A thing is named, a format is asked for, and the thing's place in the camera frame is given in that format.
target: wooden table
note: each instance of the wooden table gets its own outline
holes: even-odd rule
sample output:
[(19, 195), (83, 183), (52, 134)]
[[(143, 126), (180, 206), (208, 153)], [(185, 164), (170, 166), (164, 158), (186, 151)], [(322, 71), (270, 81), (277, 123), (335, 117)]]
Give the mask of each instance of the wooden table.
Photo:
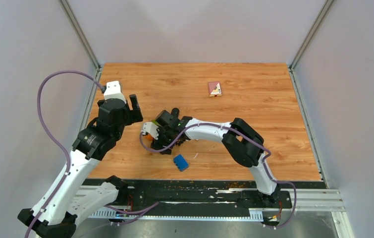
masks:
[[(101, 84), (119, 80), (124, 96), (136, 94), (144, 122), (163, 109), (182, 116), (227, 122), (244, 119), (272, 151), (268, 164), (279, 180), (320, 180), (287, 66), (281, 63), (107, 63)], [(223, 96), (209, 97), (208, 82), (220, 81)], [(103, 99), (98, 91), (95, 102)], [(98, 115), (93, 104), (90, 119)], [(252, 180), (222, 144), (187, 141), (172, 155), (146, 151), (139, 143), (143, 123), (127, 126), (122, 139), (90, 174), (123, 179)], [(182, 154), (190, 167), (173, 163)]]

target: purple cable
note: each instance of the purple cable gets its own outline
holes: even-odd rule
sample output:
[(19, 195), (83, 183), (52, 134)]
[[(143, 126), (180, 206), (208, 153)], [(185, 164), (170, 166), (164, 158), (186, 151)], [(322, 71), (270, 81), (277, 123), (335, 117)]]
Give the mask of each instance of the purple cable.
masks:
[[(57, 75), (60, 75), (60, 74), (64, 74), (64, 73), (75, 73), (75, 74), (80, 74), (82, 76), (85, 76), (87, 77), (88, 79), (92, 80), (100, 89), (101, 91), (104, 90), (104, 87), (97, 81), (95, 81), (94, 78), (92, 78), (91, 76), (89, 76), (88, 74), (85, 74), (83, 72), (80, 72), (80, 71), (76, 71), (76, 70), (62, 70), (62, 71), (58, 71), (58, 72), (55, 72), (55, 73), (52, 73), (50, 74), (48, 77), (46, 77), (44, 79), (44, 81), (41, 83), (40, 85), (40, 88), (38, 89), (38, 95), (37, 95), (37, 110), (38, 110), (38, 118), (40, 119), (40, 122), (41, 122), (41, 125), (42, 127), (44, 128), (44, 131), (47, 133), (48, 137), (58, 146), (60, 147), (60, 149), (64, 152), (64, 155), (66, 156), (66, 172), (69, 172), (70, 171), (70, 164), (71, 164), (71, 161), (70, 161), (70, 154), (69, 152), (65, 149), (65, 147), (53, 136), (53, 134), (51, 134), (50, 130), (48, 129), (47, 125), (45, 125), (45, 122), (44, 122), (44, 119), (43, 119), (43, 116), (42, 116), (42, 113), (41, 113), (41, 93), (42, 93), (42, 90), (44, 88), (44, 85), (46, 84), (46, 82), (48, 80), (50, 80), (52, 77), (54, 76), (57, 76)], [(63, 175), (60, 179), (60, 181), (58, 182), (57, 186), (54, 188), (53, 192), (50, 194), (50, 196), (46, 199), (45, 203), (41, 206), (41, 209), (45, 209), (48, 204), (50, 203), (50, 201), (53, 199), (54, 195), (57, 193), (57, 191), (60, 189), (60, 187), (63, 185), (64, 183), (64, 180), (66, 179), (66, 176), (67, 175)], [(29, 234), (32, 230), (32, 227), (34, 226), (35, 222), (38, 220), (38, 218), (41, 216), (41, 210), (37, 213), (37, 215), (35, 215), (34, 219), (32, 219), (31, 223), (29, 224), (28, 226), (28, 229), (26, 230), (26, 234), (25, 234), (25, 238), (28, 238), (29, 237)]]
[[(127, 224), (130, 224), (130, 223), (133, 223), (135, 221), (137, 221), (139, 218), (143, 217), (147, 212), (149, 212), (152, 208), (156, 207), (157, 205), (159, 204), (159, 202), (156, 202), (154, 203), (152, 206), (148, 207), (148, 208), (145, 208), (143, 210), (140, 210), (140, 211), (135, 211), (135, 212), (130, 212), (130, 214), (139, 214), (137, 217), (131, 219), (130, 221), (126, 221), (126, 222), (118, 222), (117, 224), (120, 224), (120, 225), (127, 225)], [(107, 207), (107, 208), (110, 208), (114, 211), (117, 211), (117, 212), (121, 212), (121, 213), (124, 213), (124, 214), (128, 214), (128, 212), (126, 211), (122, 211), (122, 210), (118, 210), (114, 207), (111, 207), (111, 206), (104, 206), (104, 207)], [(102, 224), (102, 225), (99, 225), (93, 229), (91, 229), (89, 232), (86, 232), (84, 233), (83, 235), (77, 237), (77, 238), (82, 238), (82, 237), (85, 237), (86, 235), (90, 234), (91, 232), (99, 229), (99, 228), (102, 228), (102, 227), (106, 227), (106, 226), (112, 226), (113, 224), (115, 224), (115, 222), (111, 222), (111, 223), (105, 223), (105, 224)]]
[(293, 214), (295, 213), (295, 208), (296, 208), (296, 187), (295, 185), (292, 183), (292, 182), (289, 182), (289, 181), (277, 181), (275, 180), (270, 172), (268, 171), (268, 168), (267, 168), (267, 165), (266, 165), (266, 159), (271, 155), (271, 151), (267, 148), (265, 148), (264, 146), (256, 143), (255, 141), (251, 140), (249, 137), (247, 137), (246, 135), (242, 134), (241, 132), (239, 132), (238, 130), (236, 129), (233, 129), (233, 128), (230, 128), (230, 127), (226, 127), (226, 126), (220, 126), (218, 124), (214, 124), (214, 123), (209, 123), (209, 122), (204, 122), (204, 123), (200, 123), (200, 124), (192, 124), (192, 125), (189, 125), (187, 126), (186, 128), (184, 128), (176, 137), (175, 139), (166, 147), (160, 149), (160, 150), (154, 150), (154, 149), (151, 149), (149, 147), (147, 147), (144, 143), (143, 143), (143, 140), (142, 140), (142, 136), (143, 136), (143, 133), (141, 132), (140, 133), (140, 143), (142, 144), (143, 148), (145, 148), (147, 151), (150, 151), (150, 152), (162, 152), (162, 151), (165, 151), (167, 149), (170, 149), (171, 146), (173, 146), (177, 140), (182, 136), (182, 134), (190, 129), (190, 128), (193, 128), (193, 127), (196, 127), (196, 126), (201, 126), (201, 125), (209, 125), (209, 126), (214, 126), (214, 127), (218, 127), (218, 128), (221, 128), (221, 129), (227, 129), (227, 130), (230, 130), (230, 131), (233, 131), (234, 133), (236, 133), (237, 135), (239, 136), (242, 136), (242, 138), (246, 139), (248, 142), (252, 143), (253, 145), (257, 146), (258, 148), (264, 150), (267, 152), (267, 154), (263, 157), (262, 159), (262, 163), (263, 163), (263, 167), (264, 167), (264, 170), (266, 171), (267, 175), (268, 175), (268, 178), (275, 182), (275, 183), (281, 183), (281, 184), (289, 184), (293, 187), (293, 193), (295, 195), (295, 199), (293, 201), (293, 208), (292, 208), (292, 213), (290, 214), (289, 218), (286, 220), (286, 222), (284, 222), (283, 224), (279, 225), (279, 226), (268, 226), (266, 225), (267, 227), (271, 228), (271, 229), (277, 229), (277, 228), (282, 228), (284, 226), (286, 226), (290, 220), (292, 220), (293, 218)]

